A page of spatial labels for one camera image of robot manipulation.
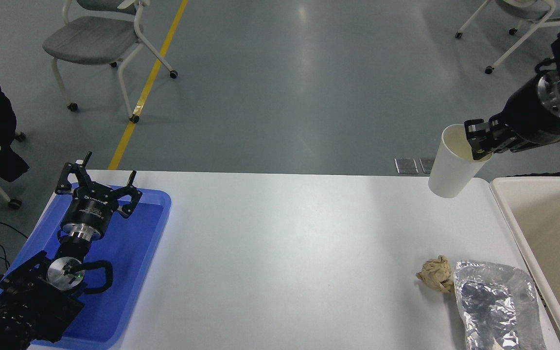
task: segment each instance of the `aluminum foil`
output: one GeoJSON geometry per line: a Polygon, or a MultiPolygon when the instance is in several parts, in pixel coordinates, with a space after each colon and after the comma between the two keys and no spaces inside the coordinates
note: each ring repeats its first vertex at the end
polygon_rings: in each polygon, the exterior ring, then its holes
{"type": "Polygon", "coordinates": [[[544,350],[535,284],[526,272],[461,261],[453,272],[468,350],[544,350]]]}

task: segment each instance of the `chair seat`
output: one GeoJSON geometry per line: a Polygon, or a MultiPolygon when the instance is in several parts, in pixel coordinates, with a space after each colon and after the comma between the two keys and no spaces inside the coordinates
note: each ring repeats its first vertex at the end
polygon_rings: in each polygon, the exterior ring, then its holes
{"type": "Polygon", "coordinates": [[[137,40],[130,20],[84,16],[53,33],[42,48],[60,60],[98,65],[115,62],[137,40]]]}
{"type": "MultiPolygon", "coordinates": [[[[556,10],[551,18],[560,18],[560,0],[555,0],[556,3],[556,10]]],[[[509,13],[512,16],[517,18],[523,18],[527,20],[539,20],[541,19],[550,9],[550,6],[541,0],[536,1],[535,4],[529,7],[517,7],[511,4],[508,4],[504,0],[498,0],[496,2],[500,8],[502,8],[506,13],[509,13]]]]}

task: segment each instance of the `gray floor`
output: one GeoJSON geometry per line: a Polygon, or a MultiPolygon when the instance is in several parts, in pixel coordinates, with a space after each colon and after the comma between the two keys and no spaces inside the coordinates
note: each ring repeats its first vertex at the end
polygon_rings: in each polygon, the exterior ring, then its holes
{"type": "MultiPolygon", "coordinates": [[[[551,56],[559,29],[540,29],[492,75],[483,69],[519,37],[517,20],[481,0],[190,0],[120,169],[397,175],[395,157],[434,157],[444,127],[489,118],[551,56]]],[[[180,2],[155,0],[144,29],[160,47],[180,2]]],[[[94,152],[104,169],[127,124],[115,69],[62,64],[67,111],[41,44],[62,26],[61,4],[0,0],[0,84],[28,140],[30,164],[4,187],[23,200],[0,220],[29,233],[66,161],[94,152]]],[[[71,18],[84,11],[75,4],[71,18]]],[[[127,67],[138,99],[154,62],[127,67]]],[[[478,174],[560,171],[560,144],[494,157],[478,174]]],[[[0,227],[12,257],[22,237],[0,227]]]]}

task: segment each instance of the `blue tray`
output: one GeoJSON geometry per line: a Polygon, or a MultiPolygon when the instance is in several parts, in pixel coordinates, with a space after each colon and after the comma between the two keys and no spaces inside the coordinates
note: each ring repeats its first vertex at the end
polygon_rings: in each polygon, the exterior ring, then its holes
{"type": "MultiPolygon", "coordinates": [[[[79,297],[85,307],[64,332],[62,340],[56,343],[33,341],[32,344],[71,350],[105,350],[118,341],[133,312],[172,203],[165,192],[140,191],[143,195],[133,215],[123,219],[114,213],[105,237],[92,242],[85,260],[111,262],[114,268],[111,288],[101,294],[79,297]]],[[[71,196],[56,195],[9,271],[41,250],[47,251],[48,258],[53,258],[59,247],[56,234],[70,202],[71,196]]],[[[84,281],[90,287],[100,286],[105,276],[102,270],[89,271],[84,281]]]]}

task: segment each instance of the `paper cup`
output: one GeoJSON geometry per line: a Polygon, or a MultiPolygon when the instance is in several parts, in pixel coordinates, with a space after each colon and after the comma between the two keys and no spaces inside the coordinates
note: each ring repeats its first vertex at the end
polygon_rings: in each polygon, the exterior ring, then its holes
{"type": "Polygon", "coordinates": [[[444,198],[455,197],[490,158],[491,153],[475,161],[473,149],[466,140],[464,126],[447,126],[440,137],[436,161],[429,175],[431,192],[444,198]]]}

